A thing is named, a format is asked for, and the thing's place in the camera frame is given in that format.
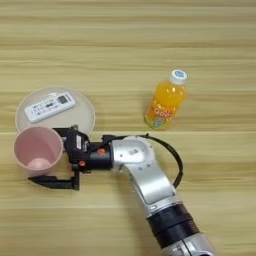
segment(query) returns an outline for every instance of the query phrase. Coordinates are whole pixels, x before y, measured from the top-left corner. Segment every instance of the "orange liquid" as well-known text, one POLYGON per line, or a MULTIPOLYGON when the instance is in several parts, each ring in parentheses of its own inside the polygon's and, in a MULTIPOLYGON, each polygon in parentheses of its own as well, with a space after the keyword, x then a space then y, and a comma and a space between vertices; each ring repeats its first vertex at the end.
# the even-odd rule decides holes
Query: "orange liquid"
POLYGON ((172 84, 169 80, 161 82, 145 114, 146 123, 157 130, 169 128, 172 118, 185 97, 183 85, 172 84))

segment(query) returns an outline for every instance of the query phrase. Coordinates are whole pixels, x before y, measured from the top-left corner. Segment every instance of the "bottle label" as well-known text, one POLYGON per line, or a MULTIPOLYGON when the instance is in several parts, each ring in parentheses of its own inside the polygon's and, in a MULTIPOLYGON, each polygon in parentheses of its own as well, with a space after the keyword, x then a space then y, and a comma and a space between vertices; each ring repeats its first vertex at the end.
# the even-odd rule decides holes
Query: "bottle label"
POLYGON ((164 129, 167 128, 171 122, 172 116, 175 114, 176 109, 165 108, 153 102, 151 107, 146 113, 146 121, 154 129, 164 129))

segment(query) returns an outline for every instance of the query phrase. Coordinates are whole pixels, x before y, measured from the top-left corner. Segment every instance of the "black cable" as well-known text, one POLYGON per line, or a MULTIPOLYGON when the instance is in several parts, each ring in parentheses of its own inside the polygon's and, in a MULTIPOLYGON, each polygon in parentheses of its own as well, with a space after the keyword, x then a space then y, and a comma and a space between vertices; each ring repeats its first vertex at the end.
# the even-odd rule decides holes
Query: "black cable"
POLYGON ((151 136, 149 136, 149 134, 140 135, 140 137, 158 142, 160 145, 165 147, 173 155, 173 157, 176 160, 176 162, 178 164, 178 167, 179 167, 178 175, 177 175, 177 177, 175 178, 175 180, 173 182, 173 186, 175 188, 177 188, 179 186, 181 180, 182 180, 182 177, 183 177, 183 163, 182 163, 182 160, 181 160, 180 155, 178 154, 178 152, 167 142, 165 142, 163 140, 160 140, 158 138, 155 138, 155 137, 151 137, 151 136))
MULTIPOLYGON (((159 143, 160 145, 162 145, 163 147, 165 147, 174 157, 174 159, 176 160, 178 167, 179 167, 179 172, 177 177, 174 180, 173 186, 175 188, 177 188, 182 180, 183 177, 183 163, 182 160, 179 156, 179 154, 177 153, 177 151, 167 142, 160 140, 158 138, 155 137, 151 137, 149 136, 149 134, 147 133, 146 135, 138 135, 139 137, 145 138, 145 139, 150 139, 153 140, 157 143, 159 143)), ((90 154, 91 152, 97 151, 99 148, 108 145, 109 143, 111 143, 113 140, 123 140, 124 138, 126 138, 128 136, 112 136, 112 135, 104 135, 103 137, 103 142, 102 144, 96 146, 96 147, 92 147, 88 150, 88 153, 90 154)))

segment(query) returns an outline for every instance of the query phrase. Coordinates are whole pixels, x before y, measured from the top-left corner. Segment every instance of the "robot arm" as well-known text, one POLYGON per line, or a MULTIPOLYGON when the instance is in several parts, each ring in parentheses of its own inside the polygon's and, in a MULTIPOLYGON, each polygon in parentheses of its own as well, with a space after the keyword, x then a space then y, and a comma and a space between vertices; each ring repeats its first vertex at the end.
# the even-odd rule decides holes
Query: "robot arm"
POLYGON ((164 256, 216 256, 177 195, 175 187, 181 176, 175 180, 175 186, 170 183, 145 137, 164 143, 176 154, 176 160, 180 159, 175 150, 170 150, 170 145, 149 136, 103 136, 103 142, 90 142, 77 127, 55 130, 64 141, 74 176, 70 180, 38 176, 30 178, 31 181, 53 189, 79 190, 80 172, 126 168, 164 256))
POLYGON ((159 167, 151 144, 139 136, 112 141, 113 167, 126 167, 146 218, 165 256, 215 256, 216 252, 159 167))

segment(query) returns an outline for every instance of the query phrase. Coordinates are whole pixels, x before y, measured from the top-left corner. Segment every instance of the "pink cup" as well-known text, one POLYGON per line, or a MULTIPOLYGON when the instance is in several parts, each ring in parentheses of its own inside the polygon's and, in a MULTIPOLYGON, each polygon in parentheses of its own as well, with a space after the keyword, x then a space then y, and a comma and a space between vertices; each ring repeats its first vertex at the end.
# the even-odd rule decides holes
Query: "pink cup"
POLYGON ((47 127, 31 127, 22 131, 15 140, 14 154, 28 177, 50 173, 63 153, 61 137, 47 127))

